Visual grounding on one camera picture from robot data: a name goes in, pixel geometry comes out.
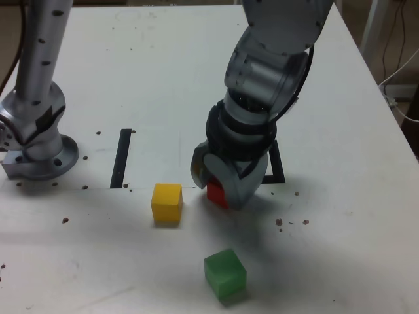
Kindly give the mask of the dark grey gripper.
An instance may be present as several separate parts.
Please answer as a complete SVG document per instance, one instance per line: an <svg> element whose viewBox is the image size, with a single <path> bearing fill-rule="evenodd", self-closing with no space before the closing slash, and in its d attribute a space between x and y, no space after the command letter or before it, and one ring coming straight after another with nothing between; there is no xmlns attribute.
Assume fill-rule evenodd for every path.
<svg viewBox="0 0 419 314"><path fill-rule="evenodd" d="M241 209L261 185L266 173L266 155L251 161L226 159L211 154L208 142L200 143L191 161L195 185L205 188L211 175L220 183L232 209Z"/></svg>

